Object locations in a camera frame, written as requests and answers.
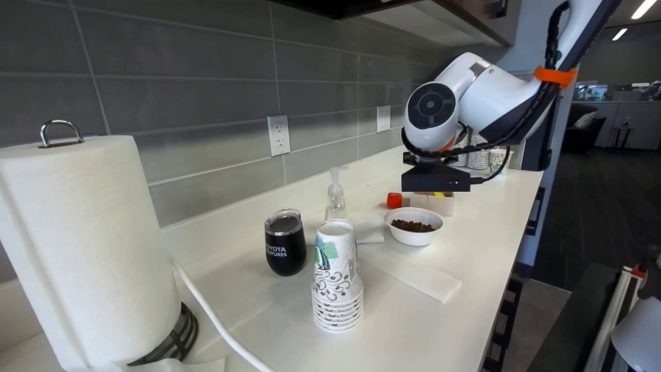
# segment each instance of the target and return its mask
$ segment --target upper cabinet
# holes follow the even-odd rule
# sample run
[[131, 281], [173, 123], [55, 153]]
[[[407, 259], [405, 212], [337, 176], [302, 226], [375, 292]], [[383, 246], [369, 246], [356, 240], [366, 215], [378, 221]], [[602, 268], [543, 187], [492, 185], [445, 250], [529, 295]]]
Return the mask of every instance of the upper cabinet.
[[328, 18], [365, 16], [445, 46], [512, 46], [522, 0], [275, 0]]

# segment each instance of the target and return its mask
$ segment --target paper towel roll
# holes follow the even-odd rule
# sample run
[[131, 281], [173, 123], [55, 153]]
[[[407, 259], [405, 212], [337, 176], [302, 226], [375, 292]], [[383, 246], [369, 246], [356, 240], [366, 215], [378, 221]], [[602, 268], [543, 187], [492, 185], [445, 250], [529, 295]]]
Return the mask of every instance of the paper towel roll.
[[179, 316], [130, 136], [0, 149], [0, 240], [67, 371], [152, 351]]

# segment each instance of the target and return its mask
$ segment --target white cable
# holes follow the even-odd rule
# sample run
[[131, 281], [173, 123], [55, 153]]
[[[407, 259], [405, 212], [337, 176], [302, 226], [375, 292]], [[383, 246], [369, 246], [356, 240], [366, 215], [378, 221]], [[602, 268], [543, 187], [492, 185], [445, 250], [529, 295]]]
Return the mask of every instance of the white cable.
[[202, 308], [204, 311], [207, 313], [209, 316], [209, 319], [211, 319], [212, 323], [215, 326], [215, 329], [218, 330], [218, 333], [220, 333], [220, 336], [223, 336], [225, 341], [236, 351], [240, 356], [243, 357], [243, 359], [246, 359], [248, 363], [252, 364], [255, 368], [260, 370], [261, 372], [275, 372], [271, 367], [268, 366], [263, 360], [259, 359], [255, 354], [251, 353], [244, 345], [241, 345], [241, 342], [239, 342], [234, 336], [232, 336], [231, 333], [229, 333], [229, 330], [225, 327], [223, 322], [220, 321], [220, 318], [218, 318], [218, 315], [214, 312], [214, 310], [211, 308], [208, 302], [204, 299], [200, 291], [195, 287], [195, 284], [193, 284], [193, 281], [190, 280], [188, 274], [184, 270], [184, 268], [181, 266], [177, 260], [174, 259], [174, 257], [170, 257], [170, 263], [172, 266], [176, 269], [176, 271], [181, 275], [181, 279], [184, 279], [184, 283], [186, 283], [186, 286], [188, 289], [190, 289], [190, 292], [193, 294], [193, 297], [202, 305]]

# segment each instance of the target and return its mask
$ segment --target cardboard box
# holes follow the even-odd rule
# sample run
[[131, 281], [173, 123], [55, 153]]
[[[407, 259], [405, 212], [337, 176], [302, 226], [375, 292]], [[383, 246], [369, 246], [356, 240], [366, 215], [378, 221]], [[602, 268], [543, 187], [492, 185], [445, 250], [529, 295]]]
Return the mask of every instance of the cardboard box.
[[445, 192], [442, 194], [444, 196], [435, 196], [435, 193], [413, 193], [411, 194], [410, 205], [431, 210], [441, 216], [453, 216], [455, 208], [454, 193]]

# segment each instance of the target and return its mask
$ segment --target cushion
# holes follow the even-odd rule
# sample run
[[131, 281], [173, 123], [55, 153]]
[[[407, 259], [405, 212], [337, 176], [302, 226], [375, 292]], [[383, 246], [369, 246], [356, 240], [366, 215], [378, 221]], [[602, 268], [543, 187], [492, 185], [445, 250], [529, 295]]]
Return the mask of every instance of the cushion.
[[578, 129], [588, 128], [590, 124], [592, 124], [592, 119], [594, 119], [595, 116], [597, 116], [596, 111], [593, 113], [588, 113], [583, 115], [574, 123], [574, 128], [578, 128]]

